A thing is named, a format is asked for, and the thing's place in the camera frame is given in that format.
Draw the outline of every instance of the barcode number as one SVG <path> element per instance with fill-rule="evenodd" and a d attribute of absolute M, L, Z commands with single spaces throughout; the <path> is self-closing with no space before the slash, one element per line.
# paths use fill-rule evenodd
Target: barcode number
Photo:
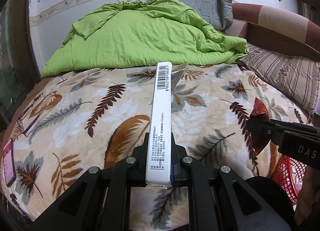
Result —
<path fill-rule="evenodd" d="M 158 82 L 157 82 L 157 89 L 168 89 L 169 87 L 169 67 L 159 66 L 158 68 Z"/>

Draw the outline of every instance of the white box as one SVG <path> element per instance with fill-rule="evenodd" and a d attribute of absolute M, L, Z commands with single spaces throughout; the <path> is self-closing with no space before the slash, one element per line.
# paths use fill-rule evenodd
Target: white box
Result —
<path fill-rule="evenodd" d="M 146 183 L 159 187 L 171 184 L 171 71 L 170 62 L 157 64 L 153 90 Z"/>

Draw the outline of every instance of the orange object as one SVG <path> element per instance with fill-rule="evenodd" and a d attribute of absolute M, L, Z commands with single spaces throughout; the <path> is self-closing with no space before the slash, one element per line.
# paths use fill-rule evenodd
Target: orange object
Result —
<path fill-rule="evenodd" d="M 253 110 L 249 116 L 249 119 L 252 117 L 261 118 L 264 121 L 270 122 L 268 109 L 266 108 L 265 104 L 258 98 L 255 98 L 254 100 Z M 257 156 L 268 145 L 270 137 L 251 133 L 251 140 L 252 147 L 255 150 Z"/>
<path fill-rule="evenodd" d="M 283 156 L 271 178 L 287 193 L 292 205 L 297 204 L 298 191 L 292 177 L 292 166 L 296 169 L 298 178 L 302 181 L 306 165 L 288 156 Z"/>

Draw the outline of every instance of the leaf pattern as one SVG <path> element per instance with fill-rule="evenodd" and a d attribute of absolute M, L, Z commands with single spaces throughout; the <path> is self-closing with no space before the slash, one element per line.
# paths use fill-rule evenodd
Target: leaf pattern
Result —
<path fill-rule="evenodd" d="M 252 146 L 251 134 L 246 127 L 247 120 L 249 119 L 249 115 L 246 112 L 246 109 L 242 105 L 240 105 L 238 102 L 231 103 L 229 108 L 238 117 L 238 125 L 240 125 L 240 129 L 242 129 L 242 134 L 244 134 L 244 141 L 246 142 L 247 148 L 249 151 L 249 159 L 252 161 L 252 165 L 253 165 L 252 172 L 255 172 L 256 175 L 259 176 L 260 174 L 259 174 L 259 168 L 258 168 L 258 162 L 257 162 L 258 158 L 256 157 L 256 152 Z"/>
<path fill-rule="evenodd" d="M 267 92 L 269 90 L 268 85 L 265 83 L 260 83 L 260 86 L 261 86 L 263 92 Z"/>
<path fill-rule="evenodd" d="M 281 116 L 286 116 L 286 117 L 288 116 L 282 107 L 276 105 L 274 98 L 272 98 L 271 100 L 271 103 L 268 107 L 268 112 L 270 117 L 272 115 L 271 112 L 273 112 L 273 114 L 276 117 L 276 120 L 279 120 L 279 121 L 282 121 Z"/>
<path fill-rule="evenodd" d="M 244 88 L 241 80 L 237 80 L 236 82 L 229 81 L 229 85 L 222 86 L 221 88 L 232 92 L 232 96 L 235 99 L 242 97 L 243 99 L 248 100 L 248 94 L 246 92 L 247 89 Z"/>
<path fill-rule="evenodd" d="M 20 130 L 19 123 L 16 122 L 16 124 L 14 125 L 14 128 L 10 134 L 9 139 L 12 139 L 14 142 L 14 141 L 18 140 L 18 138 L 21 134 L 22 134 L 22 131 Z"/>
<path fill-rule="evenodd" d="M 40 103 L 36 105 L 35 108 L 32 110 L 29 118 L 32 118 L 36 115 L 40 115 L 43 111 L 55 107 L 62 99 L 62 96 L 56 93 L 57 91 L 55 90 L 49 93 L 47 96 L 45 96 L 43 100 L 41 100 Z"/>
<path fill-rule="evenodd" d="M 210 163 L 218 167 L 219 161 L 222 159 L 223 150 L 227 151 L 227 138 L 235 133 L 224 136 L 220 130 L 215 130 L 215 135 L 210 135 L 209 138 L 203 138 L 203 145 L 196 145 L 195 148 L 189 147 L 189 151 L 196 159 L 202 161 L 205 165 Z"/>
<path fill-rule="evenodd" d="M 170 229 L 168 221 L 174 205 L 182 201 L 187 196 L 186 187 L 169 187 L 158 191 L 158 196 L 154 200 L 155 205 L 149 215 L 152 216 L 152 226 L 154 229 Z"/>
<path fill-rule="evenodd" d="M 98 121 L 98 118 L 104 114 L 104 110 L 108 109 L 108 106 L 113 106 L 113 102 L 116 102 L 116 98 L 121 98 L 122 92 L 124 92 L 125 84 L 113 85 L 108 88 L 107 95 L 98 104 L 91 118 L 88 119 L 87 126 L 89 136 L 93 137 L 93 127 Z"/>
<path fill-rule="evenodd" d="M 24 162 L 15 162 L 17 172 L 17 183 L 15 191 L 18 194 L 22 194 L 22 202 L 28 205 L 31 196 L 34 193 L 34 187 L 38 190 L 41 197 L 42 194 L 36 185 L 36 179 L 38 172 L 43 165 L 43 157 L 35 159 L 33 151 L 29 153 Z"/>
<path fill-rule="evenodd" d="M 193 80 L 203 75 L 203 73 L 204 72 L 202 70 L 186 69 L 182 78 L 184 78 L 185 80 Z"/>
<path fill-rule="evenodd" d="M 200 95 L 191 95 L 198 86 L 183 90 L 185 87 L 185 84 L 181 84 L 176 86 L 172 91 L 173 101 L 171 102 L 171 112 L 182 111 L 185 106 L 185 102 L 193 107 L 206 107 L 206 104 Z"/>
<path fill-rule="evenodd" d="M 229 71 L 230 69 L 232 68 L 231 65 L 228 65 L 228 64 L 223 64 L 221 66 L 219 66 L 218 68 L 216 68 L 215 72 L 214 72 L 214 75 L 217 77 L 217 78 L 222 78 L 221 75 L 227 71 Z"/>
<path fill-rule="evenodd" d="M 52 196 L 56 194 L 56 198 L 58 198 L 62 192 L 62 189 L 63 191 L 66 191 L 66 189 L 78 179 L 74 177 L 81 173 L 83 168 L 71 169 L 81 162 L 81 160 L 72 161 L 72 159 L 76 158 L 79 154 L 69 155 L 64 157 L 61 161 L 55 153 L 52 154 L 58 160 L 58 166 L 51 177 L 51 183 L 53 183 Z"/>
<path fill-rule="evenodd" d="M 18 117 L 18 120 L 22 120 L 25 116 L 25 114 L 33 107 L 33 105 L 40 99 L 40 97 L 43 95 L 43 92 L 40 93 L 38 96 L 36 96 L 32 103 L 22 112 L 22 114 Z"/>
<path fill-rule="evenodd" d="M 55 112 L 54 114 L 48 116 L 44 120 L 40 121 L 36 126 L 33 128 L 30 136 L 29 136 L 29 144 L 32 143 L 32 139 L 41 129 L 47 128 L 49 126 L 53 126 L 57 123 L 61 123 L 65 118 L 69 117 L 71 114 L 75 113 L 82 104 L 84 103 L 92 103 L 91 101 L 82 102 L 80 98 L 78 102 L 70 104 L 68 108 L 60 109 L 59 112 Z"/>
<path fill-rule="evenodd" d="M 252 87 L 257 87 L 258 85 L 260 85 L 259 78 L 257 76 L 255 76 L 254 74 L 249 75 L 248 83 Z"/>
<path fill-rule="evenodd" d="M 10 198 L 11 198 L 11 201 L 13 202 L 13 204 L 15 204 L 15 206 L 18 208 L 18 210 L 21 212 L 22 216 L 25 218 L 26 222 L 31 225 L 32 223 L 32 220 L 29 216 L 28 213 L 26 213 L 19 205 L 18 201 L 17 201 L 17 197 L 15 196 L 15 194 L 11 193 L 10 194 Z"/>
<path fill-rule="evenodd" d="M 293 110 L 294 110 L 294 114 L 296 115 L 296 118 L 297 118 L 297 120 L 299 121 L 299 123 L 300 123 L 300 124 L 304 124 L 304 123 L 303 123 L 303 120 L 302 120 L 302 117 L 301 117 L 301 115 L 300 115 L 300 113 L 299 113 L 299 111 L 298 111 L 296 108 L 291 108 L 291 107 L 290 107 L 290 109 L 293 109 Z"/>
<path fill-rule="evenodd" d="M 156 76 L 156 69 L 143 69 L 138 73 L 128 73 L 127 77 L 131 78 L 127 82 L 144 83 L 152 80 Z"/>
<path fill-rule="evenodd" d="M 58 82 L 56 85 L 59 85 L 67 80 L 67 79 L 63 79 L 61 76 L 60 76 L 60 78 L 62 79 L 62 81 Z"/>
<path fill-rule="evenodd" d="M 102 78 L 102 76 L 95 77 L 95 76 L 98 76 L 100 73 L 101 73 L 101 71 L 97 71 L 96 73 L 94 73 L 92 75 L 89 74 L 87 77 L 85 77 L 84 79 L 82 79 L 79 82 L 76 82 L 76 83 L 73 82 L 73 83 L 67 85 L 67 86 L 72 86 L 73 85 L 73 87 L 71 88 L 69 93 L 77 91 L 77 90 L 80 90 L 81 88 L 83 88 L 85 86 L 88 86 L 88 85 L 91 85 L 92 83 L 95 83 L 98 79 Z"/>
<path fill-rule="evenodd" d="M 110 137 L 104 168 L 115 166 L 117 161 L 130 156 L 133 148 L 142 145 L 149 125 L 150 118 L 147 115 L 136 115 L 122 122 Z"/>

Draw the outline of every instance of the phone screen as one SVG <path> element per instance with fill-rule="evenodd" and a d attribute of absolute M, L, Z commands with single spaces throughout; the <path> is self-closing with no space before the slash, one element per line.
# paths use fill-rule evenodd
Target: phone screen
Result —
<path fill-rule="evenodd" d="M 3 166 L 4 166 L 5 183 L 9 187 L 16 179 L 16 173 L 14 170 L 14 161 L 13 161 L 12 139 L 10 139 L 3 147 Z"/>

